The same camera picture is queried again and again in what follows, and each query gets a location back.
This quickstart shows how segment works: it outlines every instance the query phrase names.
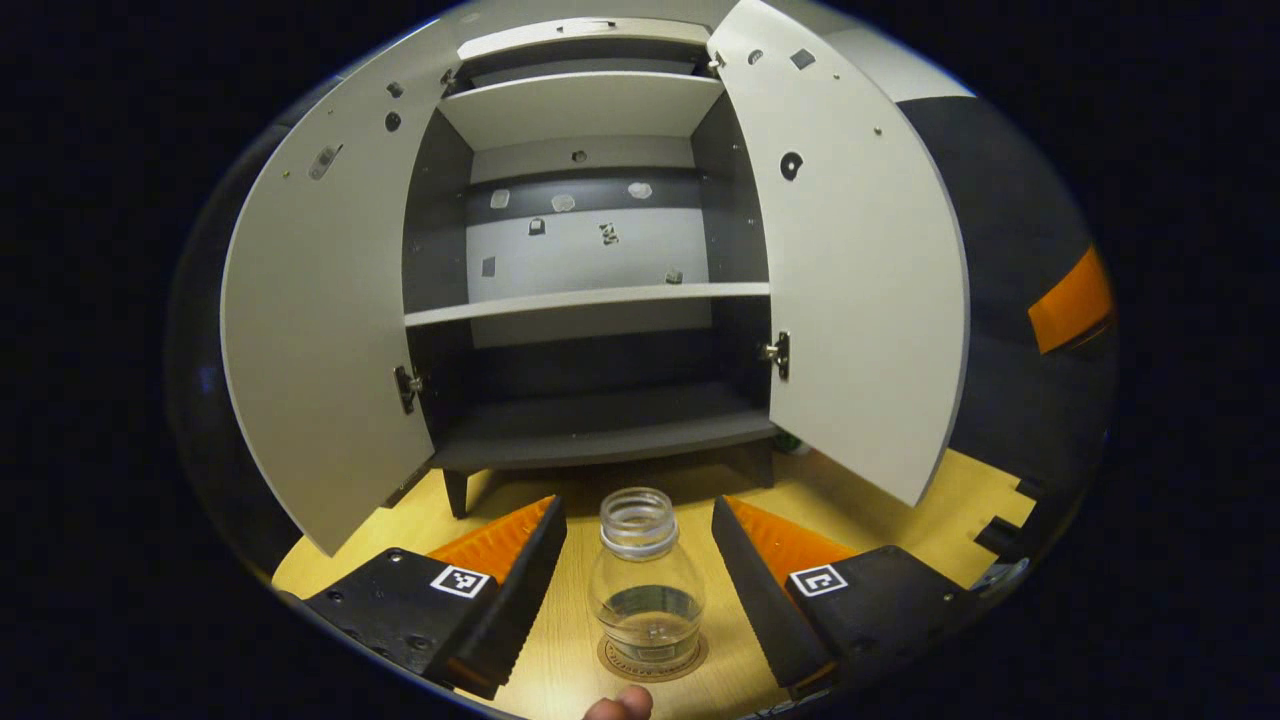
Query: cabinet door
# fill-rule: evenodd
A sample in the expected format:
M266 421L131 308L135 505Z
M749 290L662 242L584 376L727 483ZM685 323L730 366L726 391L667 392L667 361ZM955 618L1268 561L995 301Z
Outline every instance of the cabinet door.
M790 336L769 418L915 505L951 433L968 343L964 249L933 160L879 87L758 0L708 50L755 173L773 333Z
M456 47L447 24L429 24L320 100L259 176L228 252L221 336L236 416L275 497L326 553L434 452L393 369L410 368L408 178ZM316 179L326 147L335 154Z

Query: cabinet shelf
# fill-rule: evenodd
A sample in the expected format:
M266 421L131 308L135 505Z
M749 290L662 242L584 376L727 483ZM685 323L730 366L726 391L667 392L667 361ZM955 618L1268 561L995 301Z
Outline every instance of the cabinet shelf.
M641 388L477 405L436 439L445 470L620 462L723 447L777 433L728 383Z
M769 295L769 283L690 283L579 290L572 292L532 295L527 297L486 300L484 302L471 302L467 305L453 305L451 307L410 313L404 315L404 327L412 328L415 325L430 325L434 323L448 323L452 320L466 320L490 315L508 315L512 313L553 310L557 307L575 307L582 305L682 300L690 297L741 297L753 295Z
M719 81L696 76L563 73L460 92L439 110L479 152L598 135L687 138L722 92Z

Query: glass bottle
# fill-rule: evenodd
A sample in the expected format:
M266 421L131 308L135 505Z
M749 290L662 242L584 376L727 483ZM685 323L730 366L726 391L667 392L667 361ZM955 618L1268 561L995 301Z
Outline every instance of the glass bottle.
M652 670L678 667L698 651L703 578L678 538L660 491L626 488L600 503L591 606L613 647Z

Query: coaster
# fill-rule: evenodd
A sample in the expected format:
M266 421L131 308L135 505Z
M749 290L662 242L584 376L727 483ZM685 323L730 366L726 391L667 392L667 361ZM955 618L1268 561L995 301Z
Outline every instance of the coaster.
M596 655L600 657L600 664L604 665L611 673L625 680L635 680L637 683L666 683L667 680L684 678L696 670L698 666L707 660L707 653L710 648L707 644L707 635L699 633L698 650L694 651L694 655L690 656L689 661L675 667L659 669L637 665L634 660L618 652L607 635L600 637L600 643L595 650Z

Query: metal hinge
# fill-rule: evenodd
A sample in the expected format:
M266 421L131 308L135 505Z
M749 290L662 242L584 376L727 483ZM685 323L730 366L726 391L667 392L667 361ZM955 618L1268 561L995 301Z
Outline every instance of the metal hinge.
M404 409L406 415L413 414L413 396L422 392L422 378L410 375L404 370L404 365L397 365L392 370L392 375L396 377L396 389L401 393L401 406Z
M791 336L780 332L773 345L760 348L760 360L772 360L778 366L778 378L787 379L791 374Z
M712 77L717 77L718 78L719 77L719 69L723 68L723 67L724 67L724 58L721 58L721 54L718 51L717 53L712 53L712 59L707 61L707 72Z

